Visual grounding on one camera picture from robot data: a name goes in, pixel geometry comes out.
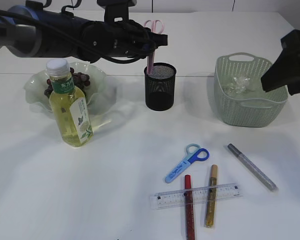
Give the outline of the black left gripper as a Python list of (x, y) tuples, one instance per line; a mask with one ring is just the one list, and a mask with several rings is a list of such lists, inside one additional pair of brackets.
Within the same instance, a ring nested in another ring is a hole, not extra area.
[(151, 32), (134, 20), (112, 24), (92, 22), (82, 30), (80, 40), (94, 52), (79, 47), (77, 56), (90, 63), (95, 63), (102, 55), (108, 58), (146, 58), (153, 49), (168, 45), (166, 34)]

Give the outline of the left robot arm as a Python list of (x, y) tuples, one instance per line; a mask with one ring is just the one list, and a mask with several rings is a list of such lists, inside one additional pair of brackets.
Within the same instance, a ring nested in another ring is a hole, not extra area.
[(130, 64), (168, 45), (165, 34), (154, 33), (129, 18), (134, 0), (99, 0), (102, 21), (75, 16), (70, 6), (48, 11), (45, 3), (28, 0), (0, 10), (0, 46), (20, 58), (68, 58), (95, 63), (105, 59)]

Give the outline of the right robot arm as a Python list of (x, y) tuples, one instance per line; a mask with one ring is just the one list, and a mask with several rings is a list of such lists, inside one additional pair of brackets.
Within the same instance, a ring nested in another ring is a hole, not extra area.
[(294, 29), (280, 40), (282, 52), (261, 77), (265, 92), (286, 86), (293, 96), (300, 94), (300, 30)]

